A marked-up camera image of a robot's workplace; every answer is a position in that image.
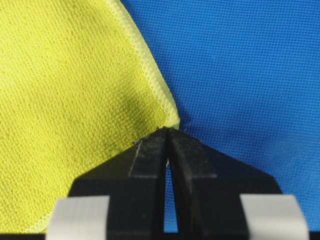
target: white tape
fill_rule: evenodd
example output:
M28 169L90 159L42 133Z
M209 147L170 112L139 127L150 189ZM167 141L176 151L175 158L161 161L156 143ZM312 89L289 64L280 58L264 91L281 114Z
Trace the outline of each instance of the white tape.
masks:
M250 240L308 240L304 215L293 195L240 194Z
M46 240L106 240L109 196L80 196L56 201Z

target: microfiber cloth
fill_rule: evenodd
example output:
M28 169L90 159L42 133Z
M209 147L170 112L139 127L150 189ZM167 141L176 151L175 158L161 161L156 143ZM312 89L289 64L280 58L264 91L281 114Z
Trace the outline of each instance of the microfiber cloth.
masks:
M1 1L0 233L43 231L74 178L178 125L118 0Z

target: fabric edge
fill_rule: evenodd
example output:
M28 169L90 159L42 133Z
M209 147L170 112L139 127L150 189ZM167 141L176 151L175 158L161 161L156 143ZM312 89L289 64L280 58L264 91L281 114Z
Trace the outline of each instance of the fabric edge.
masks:
M129 37L133 48L140 58L140 63L151 92L166 113L166 119L163 126L178 129L180 118L178 116L178 110L174 98L138 27L120 0L105 0L105 2Z

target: blue background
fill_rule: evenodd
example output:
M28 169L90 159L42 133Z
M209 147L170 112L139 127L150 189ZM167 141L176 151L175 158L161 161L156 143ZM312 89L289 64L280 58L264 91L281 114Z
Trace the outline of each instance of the blue background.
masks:
M180 129L273 175L320 230L320 1L122 0ZM167 194L166 231L175 214Z

